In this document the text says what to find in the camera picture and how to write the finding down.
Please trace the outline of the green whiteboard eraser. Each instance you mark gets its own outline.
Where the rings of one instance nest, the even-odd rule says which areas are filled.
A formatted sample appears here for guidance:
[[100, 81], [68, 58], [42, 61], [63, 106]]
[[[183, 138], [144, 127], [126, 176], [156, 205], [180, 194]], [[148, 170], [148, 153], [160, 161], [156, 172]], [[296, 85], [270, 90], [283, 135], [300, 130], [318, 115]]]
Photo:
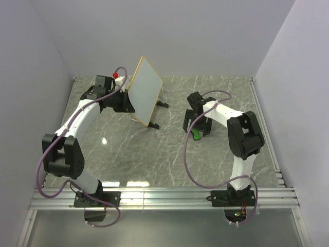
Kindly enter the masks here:
[[197, 141], [201, 139], [201, 135], [196, 129], [193, 128], [190, 133], [192, 134], [193, 140]]

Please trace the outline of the yellow framed whiteboard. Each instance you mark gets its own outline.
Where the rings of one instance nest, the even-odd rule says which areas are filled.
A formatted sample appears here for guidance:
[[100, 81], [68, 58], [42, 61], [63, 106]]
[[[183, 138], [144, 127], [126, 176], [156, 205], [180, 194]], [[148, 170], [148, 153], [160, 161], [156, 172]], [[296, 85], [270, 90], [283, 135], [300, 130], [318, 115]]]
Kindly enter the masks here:
[[135, 109], [132, 116], [147, 127], [158, 101], [163, 80], [143, 56], [140, 58], [128, 88], [130, 102]]

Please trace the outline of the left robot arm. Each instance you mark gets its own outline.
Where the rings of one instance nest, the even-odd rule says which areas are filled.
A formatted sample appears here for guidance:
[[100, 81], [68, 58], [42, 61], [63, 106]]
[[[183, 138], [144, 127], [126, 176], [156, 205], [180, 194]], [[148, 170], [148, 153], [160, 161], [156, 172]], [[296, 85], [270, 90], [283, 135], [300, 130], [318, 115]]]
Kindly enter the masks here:
[[67, 178], [67, 182], [79, 190], [78, 195], [85, 197], [92, 207], [106, 205], [107, 201], [102, 183], [84, 168], [80, 141], [105, 108], [119, 113], [135, 111], [125, 88], [126, 81], [127, 76], [119, 76], [118, 73], [113, 73], [111, 77], [97, 75], [95, 84], [81, 95], [77, 108], [65, 124], [42, 139], [40, 165], [45, 172]]

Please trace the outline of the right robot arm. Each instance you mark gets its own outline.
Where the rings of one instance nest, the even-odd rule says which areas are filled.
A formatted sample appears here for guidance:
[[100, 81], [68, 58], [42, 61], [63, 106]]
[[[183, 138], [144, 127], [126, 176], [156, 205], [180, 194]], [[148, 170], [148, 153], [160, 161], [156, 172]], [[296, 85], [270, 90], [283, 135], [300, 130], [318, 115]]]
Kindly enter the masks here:
[[255, 206], [255, 191], [251, 190], [251, 172], [253, 163], [265, 144], [256, 114], [252, 111], [241, 112], [222, 104], [213, 97], [199, 92], [191, 93], [187, 101], [183, 130], [185, 138], [192, 136], [200, 140], [210, 134], [212, 122], [216, 121], [227, 129], [228, 143], [233, 154], [233, 168], [226, 190], [212, 192], [207, 198], [213, 206]]

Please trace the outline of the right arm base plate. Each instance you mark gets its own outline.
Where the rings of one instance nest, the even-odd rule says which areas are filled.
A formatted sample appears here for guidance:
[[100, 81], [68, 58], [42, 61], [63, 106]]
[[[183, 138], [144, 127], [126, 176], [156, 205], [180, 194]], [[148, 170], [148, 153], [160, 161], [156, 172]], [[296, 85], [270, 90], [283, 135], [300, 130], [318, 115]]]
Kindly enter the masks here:
[[256, 195], [253, 190], [235, 191], [234, 189], [213, 190], [206, 200], [212, 207], [255, 206]]

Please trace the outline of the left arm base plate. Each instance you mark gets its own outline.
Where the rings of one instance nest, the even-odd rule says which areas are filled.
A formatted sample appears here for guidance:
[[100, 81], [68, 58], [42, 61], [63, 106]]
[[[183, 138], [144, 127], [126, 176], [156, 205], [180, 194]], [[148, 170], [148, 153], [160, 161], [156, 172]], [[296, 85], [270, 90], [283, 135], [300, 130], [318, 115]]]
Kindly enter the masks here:
[[[97, 198], [99, 201], [110, 203], [116, 207], [119, 207], [121, 199], [121, 192], [119, 191], [105, 191], [100, 198]], [[92, 208], [92, 207], [108, 207], [107, 204], [95, 201], [84, 195], [81, 192], [77, 192], [74, 207], [76, 208]]]

